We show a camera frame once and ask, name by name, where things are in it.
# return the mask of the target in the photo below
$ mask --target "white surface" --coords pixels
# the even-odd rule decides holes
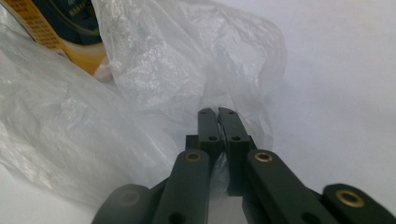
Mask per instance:
[[[274,151],[308,187],[351,184],[396,214],[396,3],[223,1],[285,36],[287,72],[266,101]],[[0,223],[90,222],[91,211],[56,196],[12,190],[3,172]]]

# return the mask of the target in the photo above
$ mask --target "black object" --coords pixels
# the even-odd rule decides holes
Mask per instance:
[[[320,195],[303,185],[274,153],[256,148],[236,112],[220,108],[198,113],[198,134],[186,136],[186,150],[172,174],[153,189],[116,189],[92,224],[205,224],[209,179],[225,152],[230,196],[243,196],[249,224],[396,224],[395,217],[359,189],[331,185]]]

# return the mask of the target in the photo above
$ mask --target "yellow packaging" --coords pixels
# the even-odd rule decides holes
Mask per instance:
[[[39,44],[91,75],[106,51],[89,0],[0,0]]]

